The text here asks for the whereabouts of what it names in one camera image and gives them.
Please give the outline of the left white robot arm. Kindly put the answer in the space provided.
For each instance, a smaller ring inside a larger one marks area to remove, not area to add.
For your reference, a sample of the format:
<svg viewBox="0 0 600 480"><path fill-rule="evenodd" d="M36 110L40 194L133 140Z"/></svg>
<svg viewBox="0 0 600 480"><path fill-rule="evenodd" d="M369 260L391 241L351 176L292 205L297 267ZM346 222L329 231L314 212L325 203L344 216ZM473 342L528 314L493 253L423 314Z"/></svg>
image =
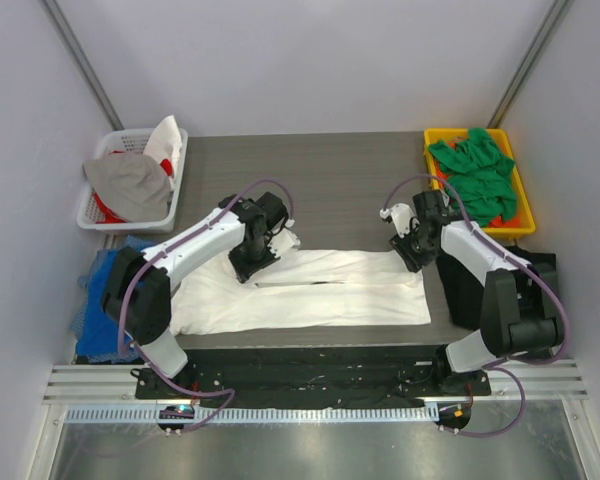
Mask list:
<svg viewBox="0 0 600 480"><path fill-rule="evenodd" d="M219 254L228 256L240 283L277 262L282 244L297 238L288 230L292 209L273 193L258 199L230 195L203 220L153 247L124 247L114 257L102 311L118 326L121 341L156 368L159 388L185 397L193 385L188 358L169 326L171 298L185 277Z"/></svg>

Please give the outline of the white t shirt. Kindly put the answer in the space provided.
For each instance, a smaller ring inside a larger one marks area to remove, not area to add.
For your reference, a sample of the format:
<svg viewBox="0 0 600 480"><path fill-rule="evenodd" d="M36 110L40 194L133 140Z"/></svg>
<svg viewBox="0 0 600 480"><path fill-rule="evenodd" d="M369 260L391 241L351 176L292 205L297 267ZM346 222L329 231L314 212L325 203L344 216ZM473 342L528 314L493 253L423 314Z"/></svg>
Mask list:
<svg viewBox="0 0 600 480"><path fill-rule="evenodd" d="M246 283L222 252L181 282L171 306L175 335L431 321L422 274L394 251L293 249Z"/></svg>

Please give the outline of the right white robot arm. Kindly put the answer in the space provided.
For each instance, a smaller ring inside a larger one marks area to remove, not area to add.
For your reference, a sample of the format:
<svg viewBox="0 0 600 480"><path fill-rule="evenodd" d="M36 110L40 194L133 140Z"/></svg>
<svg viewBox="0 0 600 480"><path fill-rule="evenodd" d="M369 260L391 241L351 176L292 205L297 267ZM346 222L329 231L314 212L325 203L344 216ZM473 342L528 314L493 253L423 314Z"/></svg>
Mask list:
<svg viewBox="0 0 600 480"><path fill-rule="evenodd" d="M435 264L451 318L473 330L437 349L437 391L455 394L483 368L508 359L547 362L563 347L565 311L545 255L519 256L502 246L439 190L384 207L380 217L394 226L390 244L409 271Z"/></svg>

